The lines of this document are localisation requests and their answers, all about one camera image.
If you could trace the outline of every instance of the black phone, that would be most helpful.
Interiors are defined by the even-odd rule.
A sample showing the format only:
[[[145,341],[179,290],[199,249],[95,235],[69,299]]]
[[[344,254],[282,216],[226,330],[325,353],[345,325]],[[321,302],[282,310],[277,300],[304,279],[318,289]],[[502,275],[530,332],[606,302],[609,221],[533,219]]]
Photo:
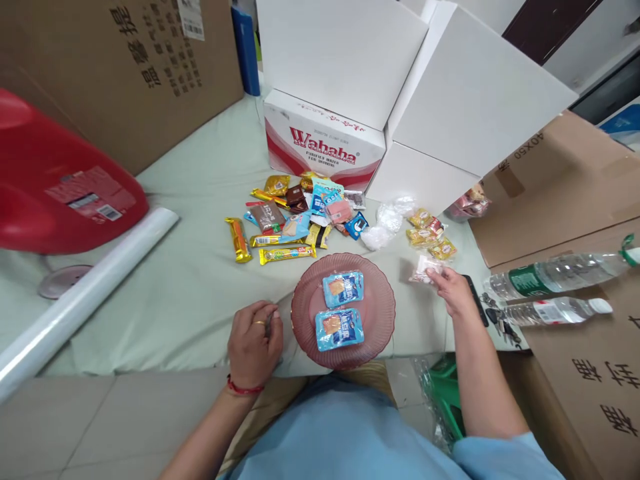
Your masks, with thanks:
[[[480,302],[480,297],[478,297],[478,293],[475,291],[473,280],[471,280],[471,277],[468,275],[463,275],[463,277],[467,279],[467,283],[469,284],[469,288],[471,289],[471,294],[473,295],[473,300],[475,301],[475,305],[478,307],[478,313],[480,314],[482,324],[485,327],[488,327],[489,320],[487,320],[487,316],[485,315],[485,310],[484,308],[482,308],[482,302]]]

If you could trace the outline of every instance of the plate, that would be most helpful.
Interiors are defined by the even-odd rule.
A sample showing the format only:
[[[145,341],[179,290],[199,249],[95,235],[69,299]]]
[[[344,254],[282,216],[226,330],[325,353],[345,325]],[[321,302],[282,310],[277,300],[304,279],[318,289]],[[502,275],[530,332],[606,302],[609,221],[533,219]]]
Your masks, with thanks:
[[[360,270],[364,276],[364,298],[340,309],[358,309],[365,340],[320,352],[315,338],[315,316],[329,310],[322,279],[354,270]],[[373,262],[354,253],[334,253],[315,262],[300,278],[293,292],[291,322],[298,344],[311,360],[333,370],[353,369],[376,358],[389,343],[395,327],[395,297],[387,277]]]

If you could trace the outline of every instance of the red plastic object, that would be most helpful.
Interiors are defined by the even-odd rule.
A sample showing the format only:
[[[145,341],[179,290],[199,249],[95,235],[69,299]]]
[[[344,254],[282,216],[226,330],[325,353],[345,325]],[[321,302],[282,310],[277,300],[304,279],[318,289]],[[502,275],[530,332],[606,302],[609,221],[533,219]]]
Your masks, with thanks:
[[[122,167],[0,89],[0,248],[91,250],[148,210],[142,187]]]
[[[364,276],[364,298],[343,307],[358,309],[365,340],[321,352],[315,337],[315,316],[329,310],[322,279],[353,270],[360,270]],[[333,370],[353,369],[376,358],[389,343],[395,328],[393,290],[385,274],[370,260],[353,253],[327,255],[312,264],[300,278],[291,301],[291,323],[295,339],[311,360]]]

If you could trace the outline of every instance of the red string bracelet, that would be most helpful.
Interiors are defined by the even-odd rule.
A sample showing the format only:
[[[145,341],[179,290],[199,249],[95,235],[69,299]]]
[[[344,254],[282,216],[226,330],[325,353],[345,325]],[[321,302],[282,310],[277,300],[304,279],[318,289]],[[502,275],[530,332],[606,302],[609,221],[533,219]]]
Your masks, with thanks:
[[[260,393],[262,392],[262,390],[265,389],[264,387],[242,389],[236,386],[236,384],[231,381],[231,374],[227,375],[227,386],[229,387],[230,390],[232,390],[234,393],[237,393],[238,395],[255,395],[256,393]]]

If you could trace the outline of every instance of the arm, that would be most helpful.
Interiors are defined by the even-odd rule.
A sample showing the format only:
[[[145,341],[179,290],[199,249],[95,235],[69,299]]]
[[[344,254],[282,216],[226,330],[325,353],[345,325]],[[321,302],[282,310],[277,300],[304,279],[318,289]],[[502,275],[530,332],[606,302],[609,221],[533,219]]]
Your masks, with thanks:
[[[462,416],[468,436],[510,439],[529,431],[502,373],[467,281],[450,268],[428,270],[453,319]]]
[[[272,314],[271,337],[266,337],[265,324]],[[282,342],[282,320],[277,305],[260,301],[236,312],[227,345],[234,384],[247,390],[263,386],[280,359]],[[233,436],[257,397],[236,394],[225,386],[160,480],[214,478]]]

